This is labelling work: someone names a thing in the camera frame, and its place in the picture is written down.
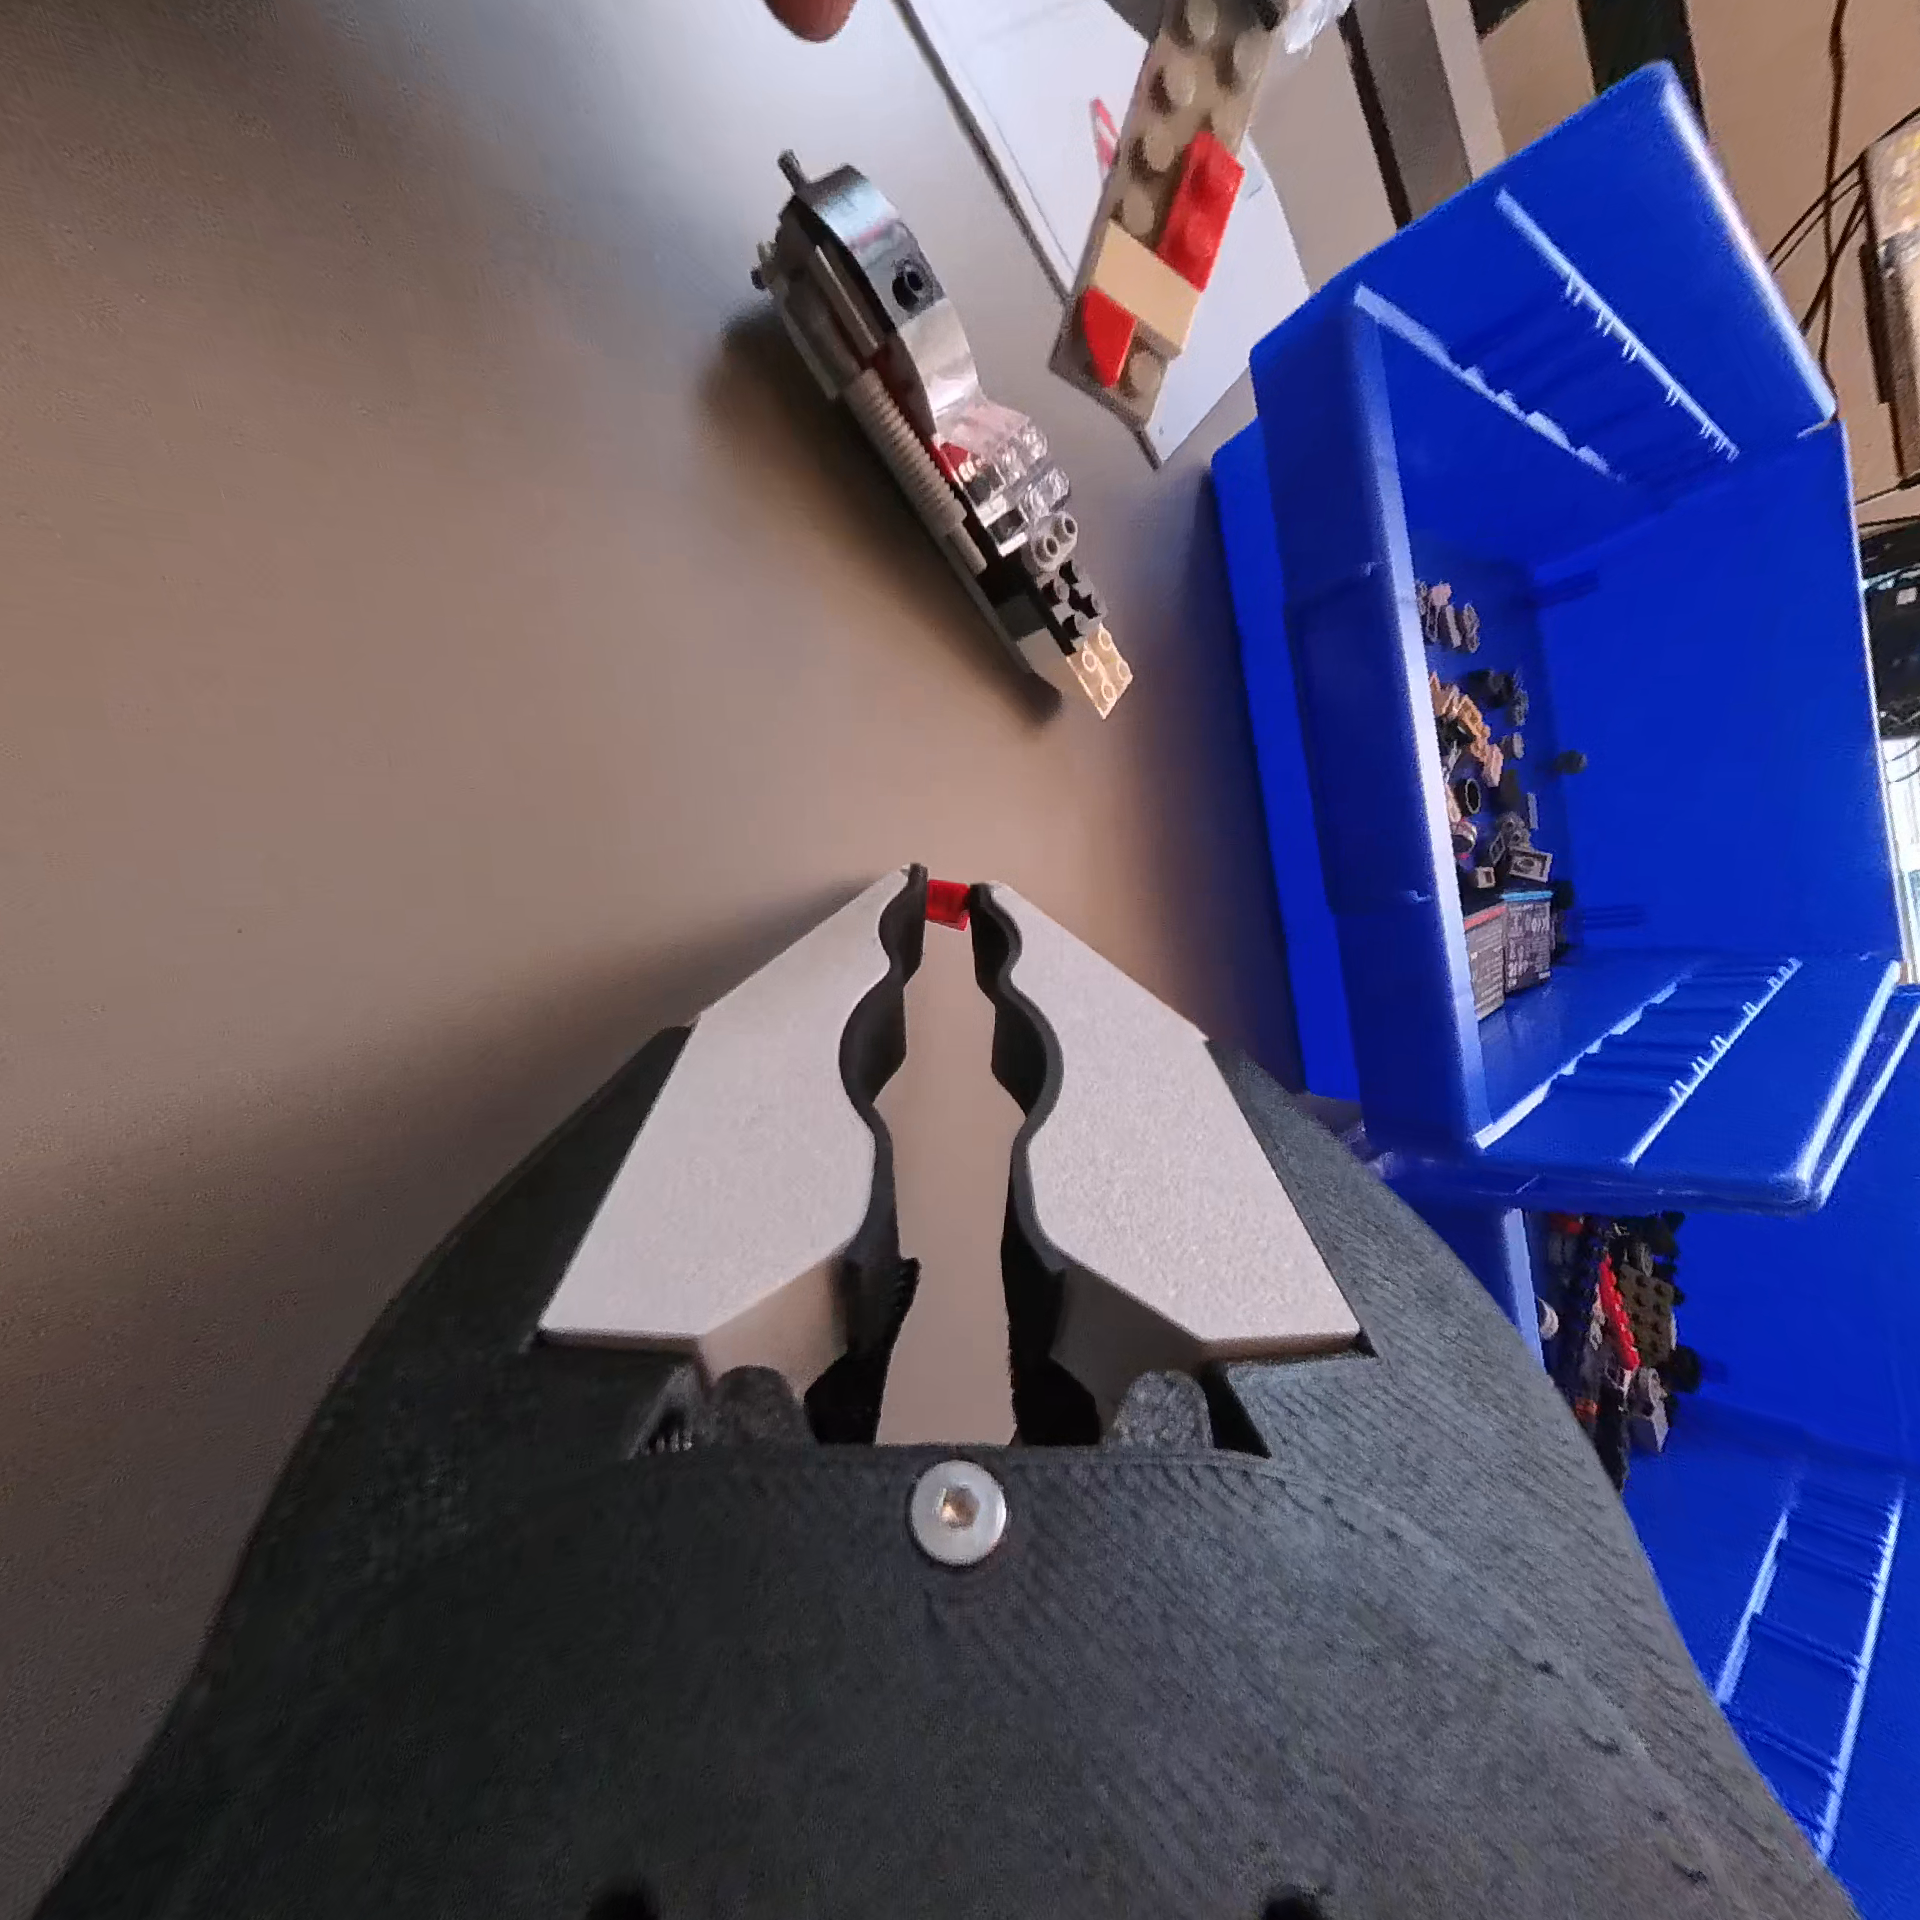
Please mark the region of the blue plastic bin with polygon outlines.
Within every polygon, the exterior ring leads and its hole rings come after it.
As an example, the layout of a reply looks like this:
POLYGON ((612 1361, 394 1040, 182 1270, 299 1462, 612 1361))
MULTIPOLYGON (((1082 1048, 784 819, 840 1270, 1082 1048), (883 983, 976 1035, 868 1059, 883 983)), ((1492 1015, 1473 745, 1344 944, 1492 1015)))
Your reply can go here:
POLYGON ((1532 1219, 1680 1209, 1702 1353, 1624 1491, 1720 1712, 1860 1913, 1915 1915, 1915 987, 1590 951, 1432 1040, 1354 1007, 1382 1176, 1540 1359, 1532 1219))
POLYGON ((1291 1001, 1436 1209, 1820 1209, 1915 1046, 1850 451, 1642 69, 1253 351, 1212 462, 1291 1001), (1526 694, 1570 955, 1477 1015, 1420 590, 1526 694))

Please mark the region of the black and chrome brick vehicle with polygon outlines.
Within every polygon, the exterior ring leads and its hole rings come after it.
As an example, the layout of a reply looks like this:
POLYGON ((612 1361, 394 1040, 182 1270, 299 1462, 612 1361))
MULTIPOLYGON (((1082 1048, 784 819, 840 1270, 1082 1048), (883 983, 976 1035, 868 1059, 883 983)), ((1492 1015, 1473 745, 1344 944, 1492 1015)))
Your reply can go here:
POLYGON ((1112 719, 1134 673, 1080 566, 1072 482, 1040 426, 986 393, 958 309, 870 179, 811 177, 790 152, 777 165, 788 194, 754 286, 1009 658, 1112 719))

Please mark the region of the grey brick plate with red bricks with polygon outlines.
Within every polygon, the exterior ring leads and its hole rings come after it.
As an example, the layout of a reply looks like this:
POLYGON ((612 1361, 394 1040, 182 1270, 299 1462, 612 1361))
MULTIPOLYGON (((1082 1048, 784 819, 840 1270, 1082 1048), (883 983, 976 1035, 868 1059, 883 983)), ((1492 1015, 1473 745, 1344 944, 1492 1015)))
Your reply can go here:
POLYGON ((1246 169, 1288 3, 1169 3, 1147 42, 1068 295, 1051 371, 1146 437, 1190 344, 1246 169))

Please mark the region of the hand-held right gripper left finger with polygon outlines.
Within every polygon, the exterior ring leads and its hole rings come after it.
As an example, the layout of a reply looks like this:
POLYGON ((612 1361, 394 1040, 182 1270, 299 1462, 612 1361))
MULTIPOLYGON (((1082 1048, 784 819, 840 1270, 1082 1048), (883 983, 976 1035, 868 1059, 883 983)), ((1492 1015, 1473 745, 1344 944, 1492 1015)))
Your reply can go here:
POLYGON ((901 1288, 880 1093, 905 1062, 925 872, 886 872, 688 1029, 538 1330, 777 1374, 880 1353, 901 1288))

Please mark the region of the grey metal post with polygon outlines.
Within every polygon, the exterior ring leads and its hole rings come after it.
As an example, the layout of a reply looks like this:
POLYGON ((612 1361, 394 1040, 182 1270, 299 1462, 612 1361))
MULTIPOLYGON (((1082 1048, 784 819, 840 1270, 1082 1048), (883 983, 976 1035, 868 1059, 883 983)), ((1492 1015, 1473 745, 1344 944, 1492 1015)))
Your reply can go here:
POLYGON ((1504 163, 1474 6, 1350 3, 1337 32, 1394 226, 1504 163))

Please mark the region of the white instruction sheet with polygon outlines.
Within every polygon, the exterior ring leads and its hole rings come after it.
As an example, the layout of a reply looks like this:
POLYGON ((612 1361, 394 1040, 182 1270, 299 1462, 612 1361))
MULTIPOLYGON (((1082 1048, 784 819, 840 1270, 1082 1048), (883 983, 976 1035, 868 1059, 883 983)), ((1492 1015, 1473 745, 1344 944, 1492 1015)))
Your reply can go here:
MULTIPOLYGON (((1120 157, 1123 110, 1147 63, 1147 37, 1100 3, 908 3, 905 21, 1059 297, 1096 226, 1120 157)), ((1253 143, 1246 179, 1202 293, 1188 351, 1157 413, 1131 433, 1164 466, 1228 395, 1250 351, 1308 297, 1280 190, 1253 143)))

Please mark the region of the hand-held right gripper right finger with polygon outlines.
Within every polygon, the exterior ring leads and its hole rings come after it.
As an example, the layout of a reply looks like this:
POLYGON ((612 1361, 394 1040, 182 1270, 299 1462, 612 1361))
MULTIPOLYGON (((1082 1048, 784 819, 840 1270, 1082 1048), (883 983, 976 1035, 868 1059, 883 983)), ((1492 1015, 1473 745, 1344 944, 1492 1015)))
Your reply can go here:
POLYGON ((1022 1115, 998 1247, 1012 1402, 1118 1406, 1147 1374, 1358 1357, 1202 1029, 1012 888, 966 904, 1022 1115))

